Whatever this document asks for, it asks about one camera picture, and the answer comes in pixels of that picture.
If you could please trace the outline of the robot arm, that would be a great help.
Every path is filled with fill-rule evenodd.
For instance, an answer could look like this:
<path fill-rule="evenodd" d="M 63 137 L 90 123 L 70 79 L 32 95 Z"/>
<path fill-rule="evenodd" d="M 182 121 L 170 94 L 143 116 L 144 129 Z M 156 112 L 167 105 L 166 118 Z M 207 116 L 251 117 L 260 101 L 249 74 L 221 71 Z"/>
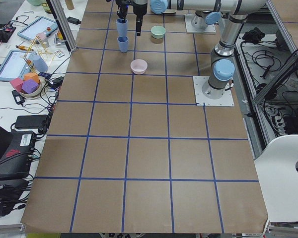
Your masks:
<path fill-rule="evenodd" d="M 264 0 L 165 0 L 165 9 L 194 10 L 209 14 L 227 12 L 228 20 L 221 34 L 219 43 L 212 50 L 212 75 L 203 85 L 203 94 L 212 99 L 219 99 L 225 87 L 232 79 L 234 64 L 229 60 L 232 56 L 237 37 L 249 14 L 264 6 Z"/>
<path fill-rule="evenodd" d="M 123 20 L 123 23 L 126 22 L 126 16 L 128 14 L 128 6 L 133 7 L 133 13 L 136 15 L 136 31 L 141 32 L 141 27 L 143 23 L 143 16 L 147 13 L 147 0 L 116 0 L 116 5 L 118 6 L 117 15 L 120 19 Z M 196 11 L 196 15 L 204 18 L 204 22 L 207 25 L 212 25 L 218 22 L 221 17 L 219 13 L 221 8 L 221 1 L 215 1 L 215 6 L 213 11 L 201 10 L 200 13 Z M 150 7 L 152 12 L 155 14 L 164 13 L 169 7 L 171 7 L 171 3 L 169 0 L 151 0 Z"/>

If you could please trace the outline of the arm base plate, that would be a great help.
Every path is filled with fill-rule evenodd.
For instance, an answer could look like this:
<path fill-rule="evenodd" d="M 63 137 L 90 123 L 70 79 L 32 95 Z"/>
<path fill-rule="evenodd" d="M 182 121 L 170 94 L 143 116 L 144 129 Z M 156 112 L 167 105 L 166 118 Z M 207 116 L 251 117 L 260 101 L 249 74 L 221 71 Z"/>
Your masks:
<path fill-rule="evenodd" d="M 216 34 L 215 25 L 208 25 L 205 19 L 209 14 L 202 14 L 201 16 L 194 14 L 185 14 L 186 32 L 193 34 Z"/>
<path fill-rule="evenodd" d="M 229 82 L 224 89 L 214 89 L 209 85 L 208 76 L 193 76 L 196 106 L 234 107 Z"/>

